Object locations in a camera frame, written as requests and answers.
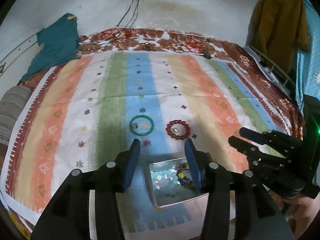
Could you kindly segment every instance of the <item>brown coat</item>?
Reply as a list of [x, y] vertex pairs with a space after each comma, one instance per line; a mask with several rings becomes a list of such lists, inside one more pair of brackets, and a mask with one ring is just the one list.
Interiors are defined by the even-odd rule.
[[252, 45], [289, 73], [296, 48], [309, 49], [302, 0], [260, 0], [253, 12], [257, 33]]

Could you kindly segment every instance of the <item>red bead bracelet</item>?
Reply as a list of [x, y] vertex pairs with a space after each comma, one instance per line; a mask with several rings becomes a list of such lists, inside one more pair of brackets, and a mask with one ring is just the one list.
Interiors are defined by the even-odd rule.
[[[174, 124], [181, 124], [185, 129], [186, 129], [186, 133], [184, 135], [176, 135], [171, 131], [171, 127]], [[181, 120], [173, 120], [171, 122], [169, 122], [167, 124], [167, 127], [165, 128], [165, 130], [167, 131], [167, 134], [171, 137], [174, 138], [176, 140], [184, 140], [187, 139], [190, 135], [190, 131], [191, 128], [189, 127], [189, 125], [186, 123], [186, 121], [181, 121]]]

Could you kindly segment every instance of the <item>bed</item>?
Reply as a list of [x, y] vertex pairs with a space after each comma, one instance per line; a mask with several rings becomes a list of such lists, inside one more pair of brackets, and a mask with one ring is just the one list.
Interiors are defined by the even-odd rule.
[[[33, 94], [8, 148], [0, 152], [0, 196], [26, 238], [71, 170], [95, 170], [127, 150], [137, 138], [129, 128], [137, 115], [147, 115], [155, 125], [152, 133], [138, 137], [137, 172], [129, 191], [117, 196], [127, 239], [191, 239], [201, 232], [206, 196], [159, 209], [146, 188], [143, 173], [150, 163], [184, 156], [184, 141], [165, 131], [170, 121], [188, 123], [196, 148], [235, 172], [248, 168], [245, 156], [228, 145], [228, 137], [238, 136], [239, 128], [273, 129], [302, 138], [304, 122], [296, 103], [240, 46], [199, 33], [143, 28], [105, 42], [120, 31], [81, 36], [81, 59], [20, 84]], [[212, 59], [202, 57], [204, 51]], [[141, 132], [150, 130], [148, 120], [137, 125]], [[277, 155], [268, 147], [261, 150]], [[93, 205], [91, 201], [94, 240]], [[231, 207], [233, 219], [234, 202]]]

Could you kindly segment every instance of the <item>metal bolt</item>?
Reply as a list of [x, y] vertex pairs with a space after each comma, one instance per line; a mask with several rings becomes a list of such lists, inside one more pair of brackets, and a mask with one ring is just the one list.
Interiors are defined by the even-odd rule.
[[108, 168], [113, 168], [114, 166], [116, 166], [116, 163], [115, 163], [115, 162], [108, 162], [108, 163], [107, 163], [107, 167], [108, 167]]
[[72, 176], [78, 176], [79, 174], [80, 174], [80, 170], [78, 169], [71, 171]]
[[217, 164], [217, 163], [210, 163], [210, 164], [209, 164], [209, 167], [212, 168], [212, 169], [217, 169], [217, 168], [219, 168], [219, 164]]
[[247, 177], [252, 177], [252, 176], [253, 176], [252, 171], [249, 171], [249, 170], [246, 170], [246, 171], [244, 172], [244, 174], [245, 174]]

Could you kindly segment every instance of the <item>green stripe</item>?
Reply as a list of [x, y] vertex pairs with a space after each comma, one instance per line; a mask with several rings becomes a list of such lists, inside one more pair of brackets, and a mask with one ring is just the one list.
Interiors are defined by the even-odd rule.
[[[246, 95], [242, 93], [238, 86], [233, 82], [228, 73], [216, 61], [206, 60], [206, 62], [212, 68], [212, 70], [218, 75], [218, 77], [226, 87], [232, 87], [232, 89], [229, 90], [230, 94], [232, 94], [234, 98], [239, 98], [237, 102], [242, 107], [242, 110], [248, 116], [251, 124], [256, 128], [257, 132], [269, 132], [270, 130], [268, 126], [266, 125], [262, 117], [259, 115], [258, 111], [253, 107]], [[266, 148], [271, 155], [280, 156], [278, 152], [274, 151], [269, 146], [267, 146]]]
[[108, 60], [108, 75], [101, 83], [97, 107], [97, 166], [113, 161], [119, 152], [127, 150], [125, 135], [125, 88], [127, 55], [113, 54]]

